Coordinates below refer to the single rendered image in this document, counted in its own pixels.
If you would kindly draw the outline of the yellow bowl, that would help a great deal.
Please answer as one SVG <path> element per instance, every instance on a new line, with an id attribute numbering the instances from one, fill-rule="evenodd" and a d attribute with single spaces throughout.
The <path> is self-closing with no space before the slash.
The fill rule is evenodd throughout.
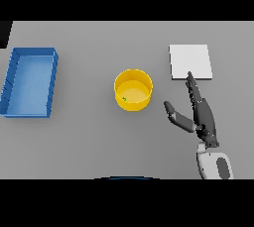
<path id="1" fill-rule="evenodd" d="M 113 83 L 115 101 L 127 112 L 139 112 L 147 107 L 153 92 L 153 81 L 143 70 L 129 68 L 119 73 Z"/>

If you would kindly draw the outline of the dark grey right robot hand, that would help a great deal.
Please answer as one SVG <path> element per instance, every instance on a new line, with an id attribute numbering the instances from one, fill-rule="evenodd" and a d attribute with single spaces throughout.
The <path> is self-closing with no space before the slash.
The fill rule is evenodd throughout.
<path id="1" fill-rule="evenodd" d="M 193 118 L 190 119 L 181 114 L 169 101 L 165 101 L 164 106 L 168 118 L 174 125 L 186 132 L 196 133 L 208 148 L 217 148 L 219 143 L 211 108 L 206 99 L 201 97 L 198 85 L 190 71 L 188 72 L 186 86 L 189 91 Z"/>

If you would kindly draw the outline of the pale square measuring scale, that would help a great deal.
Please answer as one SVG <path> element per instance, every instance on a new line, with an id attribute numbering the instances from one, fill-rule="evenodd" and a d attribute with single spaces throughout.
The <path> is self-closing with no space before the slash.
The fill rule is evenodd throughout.
<path id="1" fill-rule="evenodd" d="M 169 54 L 172 79 L 186 79 L 189 71 L 195 79 L 212 79 L 207 45 L 170 45 Z"/>

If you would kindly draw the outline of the blue tray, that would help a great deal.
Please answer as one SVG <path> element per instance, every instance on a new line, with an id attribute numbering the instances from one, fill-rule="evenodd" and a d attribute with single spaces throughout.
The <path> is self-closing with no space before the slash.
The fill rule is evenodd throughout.
<path id="1" fill-rule="evenodd" d="M 0 96 L 0 116 L 49 118 L 58 61 L 55 48 L 13 48 Z"/>

